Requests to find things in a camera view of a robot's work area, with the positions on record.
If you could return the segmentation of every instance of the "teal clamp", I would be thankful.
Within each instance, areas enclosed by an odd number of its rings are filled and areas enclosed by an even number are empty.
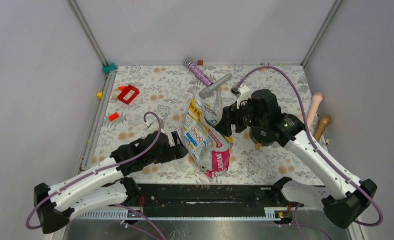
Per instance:
[[[111,70],[114,70],[114,69],[116,69],[116,68],[117,68],[116,65],[115,65],[114,63],[112,63],[112,64],[109,65],[109,66],[103,67],[103,72],[104,72],[105,74],[107,74],[107,73],[111,72]]]

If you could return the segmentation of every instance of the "purple microphone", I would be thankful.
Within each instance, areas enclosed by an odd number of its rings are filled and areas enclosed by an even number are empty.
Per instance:
[[[191,59],[187,58],[184,62],[185,67],[188,67],[189,70],[198,78],[200,81],[204,83],[207,87],[212,85],[213,82],[209,79],[209,77],[203,73],[201,69],[198,68],[195,63],[192,62]]]

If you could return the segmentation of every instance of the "red block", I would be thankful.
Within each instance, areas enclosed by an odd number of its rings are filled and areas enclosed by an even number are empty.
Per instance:
[[[118,98],[120,101],[129,104],[138,94],[139,90],[136,87],[128,85],[127,87],[123,88],[122,93],[118,96]]]
[[[113,113],[112,115],[110,115],[108,117],[108,119],[110,120],[110,122],[112,122],[114,119],[118,118],[119,114],[117,112]]]

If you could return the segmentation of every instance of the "gray wall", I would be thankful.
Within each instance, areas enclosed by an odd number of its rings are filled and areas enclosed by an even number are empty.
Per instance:
[[[334,0],[77,2],[117,64],[299,64]]]
[[[0,0],[0,240],[43,239],[33,187],[73,176],[102,81],[66,1]]]
[[[384,222],[369,239],[394,239],[394,0],[344,1],[306,72],[333,119],[334,157],[378,185]],[[377,220],[373,207],[362,219]]]

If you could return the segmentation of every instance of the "floral tablecloth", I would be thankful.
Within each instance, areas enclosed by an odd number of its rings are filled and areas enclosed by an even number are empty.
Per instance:
[[[254,69],[249,65],[206,65],[201,69],[213,80],[227,73],[233,78],[222,86],[223,104],[230,105],[236,97],[229,91],[245,74]],[[301,66],[280,66],[298,88],[307,112],[310,107],[311,93],[304,70]],[[282,111],[294,114],[301,119],[300,107],[289,83],[271,69],[253,73],[245,82],[252,90],[267,88],[276,94]],[[119,86],[133,85],[140,91],[138,96],[126,105],[117,99]],[[122,144],[145,137],[143,115],[155,112],[165,121],[167,133],[180,133],[183,117],[192,98],[192,88],[202,89],[203,83],[182,65],[133,65],[119,66],[105,113],[105,119],[92,164],[95,165]],[[108,116],[117,112],[120,117],[109,121]],[[248,129],[234,133],[229,170],[214,178],[207,177],[188,155],[183,159],[164,164],[152,164],[142,171],[133,173],[137,183],[158,184],[238,184],[269,185],[283,176],[289,176],[303,184],[320,185],[321,181],[312,171],[292,153],[278,144],[254,148]]]

